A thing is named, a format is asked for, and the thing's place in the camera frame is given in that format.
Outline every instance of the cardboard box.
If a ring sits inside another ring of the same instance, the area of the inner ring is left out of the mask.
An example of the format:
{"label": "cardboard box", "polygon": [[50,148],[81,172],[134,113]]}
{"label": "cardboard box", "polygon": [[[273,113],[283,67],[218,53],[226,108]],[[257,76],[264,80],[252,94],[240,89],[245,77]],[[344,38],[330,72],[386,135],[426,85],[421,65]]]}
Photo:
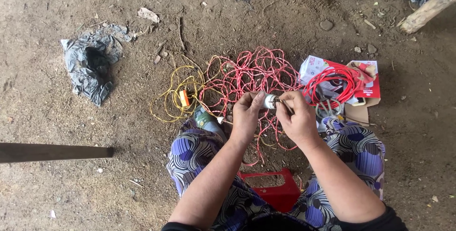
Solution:
{"label": "cardboard box", "polygon": [[[368,83],[365,89],[356,91],[354,94],[354,98],[345,103],[345,116],[347,117],[347,119],[353,120],[358,123],[369,123],[368,107],[377,105],[381,99],[379,68],[377,65],[377,61],[357,62],[361,62],[367,65],[375,65],[375,73],[377,74],[377,78],[373,82]],[[303,85],[306,85],[312,77],[321,73],[325,68],[331,66],[343,67],[345,65],[341,65],[315,56],[308,56],[304,63],[302,63],[301,68],[299,70],[299,82]],[[332,86],[329,82],[321,83],[321,87],[324,90],[324,93],[327,95],[331,95],[331,92],[334,92],[340,88],[340,86]],[[357,101],[356,97],[366,98],[366,104],[363,106],[352,106],[351,104]]]}

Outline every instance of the dry leaf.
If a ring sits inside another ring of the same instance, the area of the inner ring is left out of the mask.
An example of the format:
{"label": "dry leaf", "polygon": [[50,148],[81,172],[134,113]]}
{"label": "dry leaf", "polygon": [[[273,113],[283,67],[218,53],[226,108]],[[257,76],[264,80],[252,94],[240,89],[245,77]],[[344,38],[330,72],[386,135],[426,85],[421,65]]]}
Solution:
{"label": "dry leaf", "polygon": [[142,7],[138,10],[138,17],[152,20],[152,22],[158,24],[160,22],[160,18],[158,18],[157,14],[150,11],[149,9]]}

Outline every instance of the left hand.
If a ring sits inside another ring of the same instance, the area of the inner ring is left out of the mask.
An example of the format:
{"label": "left hand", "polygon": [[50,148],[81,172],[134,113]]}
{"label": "left hand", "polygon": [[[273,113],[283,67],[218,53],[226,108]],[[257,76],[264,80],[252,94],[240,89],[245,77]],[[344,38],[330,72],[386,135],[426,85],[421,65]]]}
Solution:
{"label": "left hand", "polygon": [[265,93],[246,92],[233,107],[233,131],[230,139],[249,144],[258,126],[258,113],[265,100]]}

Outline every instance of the dirt ground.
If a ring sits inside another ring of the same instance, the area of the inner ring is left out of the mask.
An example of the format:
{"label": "dirt ground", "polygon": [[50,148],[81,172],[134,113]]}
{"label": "dirt ground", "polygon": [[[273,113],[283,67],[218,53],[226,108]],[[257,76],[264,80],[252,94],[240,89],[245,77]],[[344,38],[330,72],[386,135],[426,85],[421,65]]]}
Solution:
{"label": "dirt ground", "polygon": [[[450,195],[456,195],[456,93],[447,84],[456,83],[456,5],[406,36],[389,26],[413,12],[408,0],[251,3],[257,11],[235,0],[0,0],[0,140],[117,149],[108,160],[1,164],[0,230],[157,231],[163,226],[178,202],[165,163],[180,122],[161,123],[150,115],[149,102],[169,85],[172,60],[152,62],[165,38],[165,51],[179,50],[177,32],[168,29],[176,17],[183,20],[187,55],[200,65],[214,54],[233,58],[257,46],[281,48],[296,69],[309,54],[347,63],[368,59],[366,49],[353,48],[373,44],[382,100],[369,113],[387,146],[385,202],[410,230],[455,230],[456,198]],[[125,45],[124,57],[111,67],[115,89],[101,107],[73,94],[59,40],[75,38],[105,19],[128,21],[133,30],[144,31],[151,23],[135,17],[139,7],[184,10],[161,14],[157,29]],[[320,28],[325,19],[334,24],[329,31]],[[263,165],[242,170],[288,167],[307,179],[301,152],[263,151]],[[129,179],[142,180],[144,187]]]}

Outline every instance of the wooden log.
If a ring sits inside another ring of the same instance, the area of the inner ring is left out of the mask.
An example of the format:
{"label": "wooden log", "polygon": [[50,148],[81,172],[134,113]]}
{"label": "wooden log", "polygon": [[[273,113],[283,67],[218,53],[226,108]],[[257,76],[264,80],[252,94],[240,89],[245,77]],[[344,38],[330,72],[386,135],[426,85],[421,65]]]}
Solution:
{"label": "wooden log", "polygon": [[113,147],[0,143],[0,164],[111,158]]}
{"label": "wooden log", "polygon": [[429,0],[413,14],[409,15],[402,23],[401,28],[407,33],[414,33],[425,25],[430,19],[442,12],[456,0]]}

